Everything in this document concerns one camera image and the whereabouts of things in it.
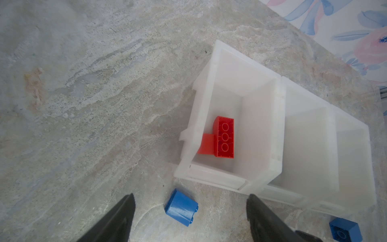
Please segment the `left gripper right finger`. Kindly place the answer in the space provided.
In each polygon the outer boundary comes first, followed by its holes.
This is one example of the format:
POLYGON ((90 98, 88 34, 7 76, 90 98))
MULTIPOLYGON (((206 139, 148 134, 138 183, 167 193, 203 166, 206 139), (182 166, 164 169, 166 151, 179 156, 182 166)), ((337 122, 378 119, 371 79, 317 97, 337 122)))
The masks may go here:
POLYGON ((251 194, 247 199, 247 218, 255 242, 320 242, 302 231, 293 231, 261 199, 251 194))

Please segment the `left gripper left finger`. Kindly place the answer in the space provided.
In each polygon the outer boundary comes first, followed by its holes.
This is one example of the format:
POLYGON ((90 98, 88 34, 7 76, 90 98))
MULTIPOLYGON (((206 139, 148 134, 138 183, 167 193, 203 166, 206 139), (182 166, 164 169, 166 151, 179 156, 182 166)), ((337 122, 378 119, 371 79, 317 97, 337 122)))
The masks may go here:
POLYGON ((124 196, 78 242, 128 242, 135 209, 134 195, 124 196))

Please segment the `red long lego brick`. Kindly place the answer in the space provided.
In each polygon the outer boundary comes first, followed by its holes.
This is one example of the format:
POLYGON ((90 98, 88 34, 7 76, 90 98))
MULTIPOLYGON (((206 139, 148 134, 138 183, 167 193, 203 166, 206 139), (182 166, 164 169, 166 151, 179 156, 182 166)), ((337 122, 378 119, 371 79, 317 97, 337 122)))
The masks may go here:
POLYGON ((218 116, 213 124, 214 155, 234 158, 234 119, 218 116))

